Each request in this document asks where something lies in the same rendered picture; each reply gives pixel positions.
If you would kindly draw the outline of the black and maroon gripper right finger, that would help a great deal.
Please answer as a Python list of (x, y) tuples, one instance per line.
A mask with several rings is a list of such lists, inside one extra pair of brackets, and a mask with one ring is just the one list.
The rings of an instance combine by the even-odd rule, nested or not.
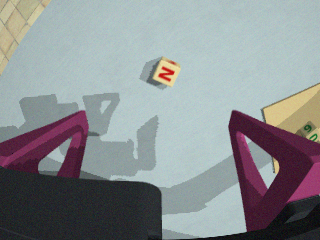
[[(237, 110), (231, 112), (228, 129), (247, 232), (266, 228), (290, 202), (320, 194), (320, 143)], [(243, 134), (279, 163), (268, 189)]]

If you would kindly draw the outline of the tan flat mat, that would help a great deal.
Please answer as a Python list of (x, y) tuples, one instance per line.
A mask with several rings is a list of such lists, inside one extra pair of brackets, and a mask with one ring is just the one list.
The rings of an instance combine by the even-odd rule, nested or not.
[(302, 136), (299, 129), (311, 121), (320, 134), (320, 83), (262, 109), (272, 126)]

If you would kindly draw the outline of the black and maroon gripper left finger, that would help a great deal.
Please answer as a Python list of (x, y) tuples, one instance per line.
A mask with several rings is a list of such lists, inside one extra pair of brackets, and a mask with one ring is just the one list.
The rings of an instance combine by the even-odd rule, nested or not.
[(0, 143), (0, 166), (39, 173), (39, 162), (72, 135), (68, 151), (56, 176), (79, 178), (89, 125), (80, 110), (49, 125)]

